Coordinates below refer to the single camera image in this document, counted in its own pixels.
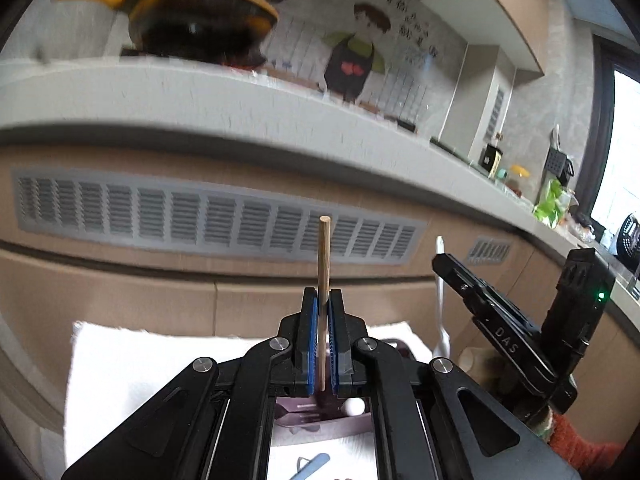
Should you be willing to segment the gloved right hand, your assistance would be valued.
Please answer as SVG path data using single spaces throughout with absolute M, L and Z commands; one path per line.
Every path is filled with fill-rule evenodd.
M 458 367 L 503 405 L 514 396 L 520 382 L 513 367 L 493 348 L 465 348 L 458 357 Z M 528 422 L 523 415 L 518 415 L 518 418 L 525 422 L 537 437 L 546 443 L 550 442 L 554 431 L 551 408 L 545 406 Z

